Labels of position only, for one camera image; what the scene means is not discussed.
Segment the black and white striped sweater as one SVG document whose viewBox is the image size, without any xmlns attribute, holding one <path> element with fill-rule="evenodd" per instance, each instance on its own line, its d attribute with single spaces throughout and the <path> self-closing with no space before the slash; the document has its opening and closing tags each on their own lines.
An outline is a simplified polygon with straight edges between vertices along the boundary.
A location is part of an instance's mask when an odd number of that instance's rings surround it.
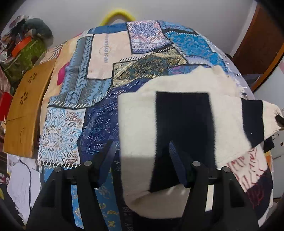
<svg viewBox="0 0 284 231">
<path fill-rule="evenodd" d="M 179 152 L 208 168 L 249 154 L 283 126 L 278 106 L 246 100 L 220 66 L 156 77 L 118 97 L 123 198 L 140 216 L 181 217 L 189 190 L 169 153 Z"/>
</svg>

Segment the white paper stack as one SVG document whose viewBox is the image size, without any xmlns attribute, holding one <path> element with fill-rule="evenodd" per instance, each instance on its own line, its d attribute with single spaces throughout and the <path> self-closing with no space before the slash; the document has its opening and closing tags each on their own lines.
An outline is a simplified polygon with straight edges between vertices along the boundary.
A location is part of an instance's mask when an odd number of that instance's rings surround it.
<svg viewBox="0 0 284 231">
<path fill-rule="evenodd" d="M 15 204 L 18 215 L 26 225 L 41 190 L 40 173 L 18 159 L 12 167 L 7 192 Z"/>
</svg>

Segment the wooden lap desk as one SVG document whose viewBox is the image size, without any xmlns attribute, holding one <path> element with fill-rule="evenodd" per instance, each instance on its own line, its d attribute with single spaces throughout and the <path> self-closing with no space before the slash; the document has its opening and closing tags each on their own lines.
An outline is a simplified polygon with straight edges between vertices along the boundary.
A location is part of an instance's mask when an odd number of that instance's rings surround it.
<svg viewBox="0 0 284 231">
<path fill-rule="evenodd" d="M 27 71 L 13 97 L 6 120 L 3 151 L 21 157 L 35 155 L 40 108 L 56 60 Z"/>
</svg>

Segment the blue patchwork bedspread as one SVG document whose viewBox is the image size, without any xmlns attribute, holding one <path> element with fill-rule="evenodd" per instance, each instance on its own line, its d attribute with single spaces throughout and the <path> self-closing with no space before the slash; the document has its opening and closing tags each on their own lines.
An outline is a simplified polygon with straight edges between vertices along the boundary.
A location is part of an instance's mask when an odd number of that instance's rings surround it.
<svg viewBox="0 0 284 231">
<path fill-rule="evenodd" d="M 219 65 L 246 83 L 236 66 L 205 36 L 161 20 L 100 26 L 61 49 L 41 108 L 38 164 L 46 182 L 56 166 L 91 160 L 108 140 L 119 146 L 118 96 L 147 81 Z"/>
</svg>

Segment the red box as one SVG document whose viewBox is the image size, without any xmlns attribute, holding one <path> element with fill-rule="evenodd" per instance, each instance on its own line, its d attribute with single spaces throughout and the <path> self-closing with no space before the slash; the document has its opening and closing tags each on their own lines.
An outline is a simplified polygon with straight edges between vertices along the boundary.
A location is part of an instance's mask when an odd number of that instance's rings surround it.
<svg viewBox="0 0 284 231">
<path fill-rule="evenodd" d="M 4 121 L 7 118 L 12 100 L 13 100 L 13 96 L 8 92 L 4 92 L 4 94 L 1 96 L 0 121 Z"/>
</svg>

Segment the green fabric storage bin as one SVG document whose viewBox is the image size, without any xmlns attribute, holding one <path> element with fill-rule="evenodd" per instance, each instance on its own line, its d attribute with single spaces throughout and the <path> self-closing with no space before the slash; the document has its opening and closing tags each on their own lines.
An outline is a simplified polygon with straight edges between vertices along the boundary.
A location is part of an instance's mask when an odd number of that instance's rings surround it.
<svg viewBox="0 0 284 231">
<path fill-rule="evenodd" d="M 6 77 L 10 78 L 11 82 L 22 78 L 24 73 L 34 66 L 45 51 L 46 45 L 43 40 L 31 39 L 16 57 L 1 64 Z"/>
</svg>

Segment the brown wooden door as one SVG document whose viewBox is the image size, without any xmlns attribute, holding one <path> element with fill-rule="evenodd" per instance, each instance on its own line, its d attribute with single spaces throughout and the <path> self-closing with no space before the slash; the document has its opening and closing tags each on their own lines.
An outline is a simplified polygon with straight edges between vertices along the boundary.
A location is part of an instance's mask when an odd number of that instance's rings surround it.
<svg viewBox="0 0 284 231">
<path fill-rule="evenodd" d="M 247 32 L 233 56 L 233 62 L 256 92 L 275 70 L 283 57 L 283 33 L 267 10 L 260 4 Z"/>
</svg>

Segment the orange box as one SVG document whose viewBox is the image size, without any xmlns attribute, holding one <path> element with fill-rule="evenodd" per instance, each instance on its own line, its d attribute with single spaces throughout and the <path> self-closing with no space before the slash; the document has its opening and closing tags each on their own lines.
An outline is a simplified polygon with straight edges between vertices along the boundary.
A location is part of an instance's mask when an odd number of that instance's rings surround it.
<svg viewBox="0 0 284 231">
<path fill-rule="evenodd" d="M 12 57 L 16 57 L 18 55 L 18 53 L 24 49 L 24 47 L 32 40 L 31 36 L 28 36 L 26 38 L 24 38 L 22 41 L 20 41 L 18 44 L 16 44 L 16 46 L 14 47 L 14 49 L 12 50 L 11 54 Z"/>
</svg>

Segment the yellow foam tube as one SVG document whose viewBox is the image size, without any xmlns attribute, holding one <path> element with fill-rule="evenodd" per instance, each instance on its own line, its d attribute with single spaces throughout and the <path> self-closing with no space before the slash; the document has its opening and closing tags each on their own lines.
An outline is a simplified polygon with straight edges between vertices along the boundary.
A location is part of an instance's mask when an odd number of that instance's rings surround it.
<svg viewBox="0 0 284 231">
<path fill-rule="evenodd" d="M 136 20 L 136 18 L 129 11 L 117 8 L 106 14 L 106 16 L 101 21 L 100 26 L 111 24 L 116 19 L 123 19 L 126 22 L 132 22 Z"/>
</svg>

